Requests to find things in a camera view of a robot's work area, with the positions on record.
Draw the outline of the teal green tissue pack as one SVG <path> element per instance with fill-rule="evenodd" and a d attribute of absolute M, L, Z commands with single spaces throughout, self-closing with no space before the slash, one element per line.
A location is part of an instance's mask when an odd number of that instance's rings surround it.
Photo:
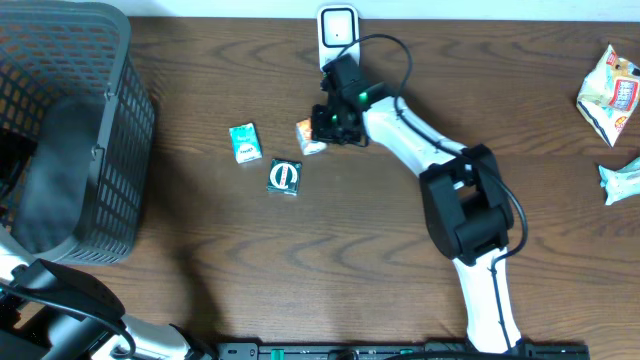
<path fill-rule="evenodd" d="M 234 157 L 238 164 L 262 158 L 262 150 L 253 123 L 247 123 L 229 129 Z"/>

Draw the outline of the teal green wipes pack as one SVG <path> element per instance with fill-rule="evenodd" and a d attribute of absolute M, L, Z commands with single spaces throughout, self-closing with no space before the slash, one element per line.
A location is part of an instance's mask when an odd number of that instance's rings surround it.
<path fill-rule="evenodd" d="M 619 170 L 598 166 L 600 186 L 606 192 L 606 206 L 639 194 L 639 162 L 640 158 L 636 158 Z"/>

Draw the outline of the grey plastic mesh basket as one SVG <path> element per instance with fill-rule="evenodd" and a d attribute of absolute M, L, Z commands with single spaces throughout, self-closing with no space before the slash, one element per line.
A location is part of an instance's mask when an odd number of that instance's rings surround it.
<path fill-rule="evenodd" d="M 104 3 L 1 6 L 1 223 L 37 257 L 107 265 L 133 250 L 155 113 L 131 35 Z"/>

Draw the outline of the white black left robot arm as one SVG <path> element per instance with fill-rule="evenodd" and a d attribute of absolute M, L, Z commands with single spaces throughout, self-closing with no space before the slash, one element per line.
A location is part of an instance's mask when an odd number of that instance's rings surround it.
<path fill-rule="evenodd" d="M 216 359 L 174 325 L 126 314 L 97 278 L 39 259 L 1 230 L 3 359 Z"/>

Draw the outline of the small green black box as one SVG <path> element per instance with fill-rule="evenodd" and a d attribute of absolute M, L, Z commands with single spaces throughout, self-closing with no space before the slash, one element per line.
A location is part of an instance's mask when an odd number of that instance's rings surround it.
<path fill-rule="evenodd" d="M 266 189 L 269 192 L 296 196 L 299 191 L 301 170 L 301 162 L 273 159 Z"/>

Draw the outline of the cream blue snack bag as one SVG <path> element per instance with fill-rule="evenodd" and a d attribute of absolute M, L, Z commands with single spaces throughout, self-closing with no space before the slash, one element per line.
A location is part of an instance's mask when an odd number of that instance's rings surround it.
<path fill-rule="evenodd" d="M 609 44 L 579 90 L 576 107 L 611 148 L 639 103 L 639 67 Z"/>

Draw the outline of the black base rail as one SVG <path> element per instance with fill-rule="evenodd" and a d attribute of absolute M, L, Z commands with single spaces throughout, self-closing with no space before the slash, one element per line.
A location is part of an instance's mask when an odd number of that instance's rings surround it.
<path fill-rule="evenodd" d="M 260 345 L 249 342 L 219 343 L 221 360 L 590 360 L 585 345 L 517 344 L 504 354 L 480 352 L 470 344 L 432 341 L 403 345 Z"/>

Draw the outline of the orange tissue pack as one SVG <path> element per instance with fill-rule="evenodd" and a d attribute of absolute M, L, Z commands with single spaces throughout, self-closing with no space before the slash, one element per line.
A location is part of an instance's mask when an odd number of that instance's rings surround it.
<path fill-rule="evenodd" d="M 327 144 L 312 139 L 311 119 L 296 124 L 296 137 L 303 155 L 312 155 L 324 151 Z"/>

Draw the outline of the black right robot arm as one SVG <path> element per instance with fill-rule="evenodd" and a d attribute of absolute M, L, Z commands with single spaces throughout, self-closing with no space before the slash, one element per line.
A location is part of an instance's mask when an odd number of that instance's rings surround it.
<path fill-rule="evenodd" d="M 426 227 L 456 269 L 467 311 L 467 338 L 480 352 L 508 353 L 521 340 L 511 309 L 508 233 L 526 219 L 484 145 L 450 140 L 383 83 L 324 80 L 327 102 L 311 115 L 315 141 L 364 147 L 375 142 L 418 178 Z"/>

